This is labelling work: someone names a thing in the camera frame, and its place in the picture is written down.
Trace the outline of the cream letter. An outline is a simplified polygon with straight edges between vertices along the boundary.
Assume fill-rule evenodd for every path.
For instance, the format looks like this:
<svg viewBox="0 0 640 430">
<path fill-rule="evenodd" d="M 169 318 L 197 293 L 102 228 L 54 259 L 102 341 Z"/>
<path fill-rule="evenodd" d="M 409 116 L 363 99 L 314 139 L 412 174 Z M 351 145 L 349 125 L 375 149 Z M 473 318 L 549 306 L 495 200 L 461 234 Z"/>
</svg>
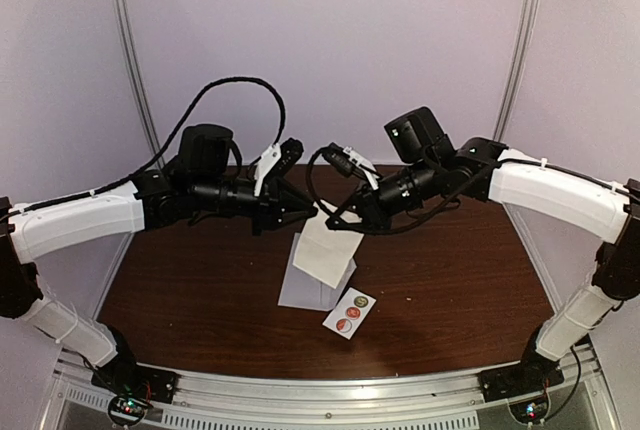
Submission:
<svg viewBox="0 0 640 430">
<path fill-rule="evenodd" d="M 326 225 L 327 219 L 328 216 L 319 211 L 306 221 L 294 251 L 293 265 L 336 289 L 363 235 L 353 231 L 331 230 Z"/>
</svg>

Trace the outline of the pale blue envelope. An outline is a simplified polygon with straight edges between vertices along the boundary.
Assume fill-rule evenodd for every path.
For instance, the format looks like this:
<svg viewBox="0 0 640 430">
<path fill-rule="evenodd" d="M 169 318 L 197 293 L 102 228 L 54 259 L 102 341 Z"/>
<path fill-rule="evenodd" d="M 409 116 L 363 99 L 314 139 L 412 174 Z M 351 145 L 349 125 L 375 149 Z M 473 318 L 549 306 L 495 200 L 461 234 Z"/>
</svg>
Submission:
<svg viewBox="0 0 640 430">
<path fill-rule="evenodd" d="M 294 253 L 298 246 L 300 233 L 296 232 L 293 237 L 291 250 L 288 257 L 286 270 L 279 294 L 278 305 L 280 307 L 297 308 L 312 311 L 331 311 L 344 293 L 351 276 L 355 272 L 357 265 L 352 259 L 344 273 L 338 287 L 332 287 L 322 283 L 320 280 L 308 275 L 294 266 Z"/>
</svg>

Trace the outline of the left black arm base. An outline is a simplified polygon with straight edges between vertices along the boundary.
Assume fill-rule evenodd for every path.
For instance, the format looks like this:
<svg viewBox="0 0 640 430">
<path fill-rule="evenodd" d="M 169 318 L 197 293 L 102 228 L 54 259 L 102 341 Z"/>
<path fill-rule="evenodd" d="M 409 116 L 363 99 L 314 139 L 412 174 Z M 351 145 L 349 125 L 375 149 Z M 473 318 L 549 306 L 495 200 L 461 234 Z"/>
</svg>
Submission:
<svg viewBox="0 0 640 430">
<path fill-rule="evenodd" d="M 94 367 L 91 384 L 121 396 L 144 402 L 171 404 L 178 375 L 173 371 L 140 365 L 134 360 L 116 356 L 104 366 Z"/>
</svg>

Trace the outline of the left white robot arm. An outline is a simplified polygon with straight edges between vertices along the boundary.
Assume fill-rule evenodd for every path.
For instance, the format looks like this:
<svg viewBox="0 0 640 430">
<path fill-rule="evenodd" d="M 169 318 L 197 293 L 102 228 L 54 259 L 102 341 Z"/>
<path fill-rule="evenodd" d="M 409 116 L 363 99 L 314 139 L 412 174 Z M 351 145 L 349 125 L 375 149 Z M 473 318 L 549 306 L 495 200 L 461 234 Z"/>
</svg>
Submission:
<svg viewBox="0 0 640 430">
<path fill-rule="evenodd" d="M 312 201 L 285 178 L 302 153 L 301 142 L 290 138 L 262 153 L 253 177 L 229 175 L 229 158 L 240 155 L 232 131 L 198 124 L 183 131 L 177 155 L 162 169 L 128 177 L 112 190 L 16 206 L 2 198 L 2 317 L 31 323 L 93 366 L 105 367 L 106 379 L 121 393 L 137 392 L 144 374 L 123 338 L 44 292 L 37 259 L 102 237 L 201 217 L 245 217 L 255 235 L 312 218 Z"/>
</svg>

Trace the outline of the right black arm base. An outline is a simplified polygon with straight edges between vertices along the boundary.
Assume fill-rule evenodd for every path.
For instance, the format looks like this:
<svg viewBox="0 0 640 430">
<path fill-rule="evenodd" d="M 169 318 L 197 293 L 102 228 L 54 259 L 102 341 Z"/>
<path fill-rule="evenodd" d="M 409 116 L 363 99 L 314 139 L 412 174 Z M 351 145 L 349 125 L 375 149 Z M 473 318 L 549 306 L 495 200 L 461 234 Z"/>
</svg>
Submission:
<svg viewBox="0 0 640 430">
<path fill-rule="evenodd" d="M 557 362 L 547 359 L 522 359 L 520 362 L 481 371 L 479 385 L 485 402 L 540 394 L 549 386 L 564 382 Z"/>
</svg>

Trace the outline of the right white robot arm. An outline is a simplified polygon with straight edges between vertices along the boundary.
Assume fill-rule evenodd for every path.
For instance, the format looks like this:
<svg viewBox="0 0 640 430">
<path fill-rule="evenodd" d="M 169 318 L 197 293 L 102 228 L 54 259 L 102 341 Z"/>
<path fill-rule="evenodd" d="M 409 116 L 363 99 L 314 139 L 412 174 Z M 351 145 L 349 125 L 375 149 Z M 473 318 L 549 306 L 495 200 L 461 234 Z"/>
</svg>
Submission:
<svg viewBox="0 0 640 430">
<path fill-rule="evenodd" d="M 466 196 L 514 205 L 581 228 L 601 240 L 594 273 L 532 336 L 513 369 L 519 390 L 535 390 L 610 312 L 639 295 L 639 183 L 621 185 L 534 159 L 490 139 L 455 147 L 427 107 L 384 127 L 404 166 L 382 176 L 353 149 L 335 143 L 320 155 L 362 184 L 330 211 L 331 230 L 397 235 L 425 224 Z"/>
</svg>

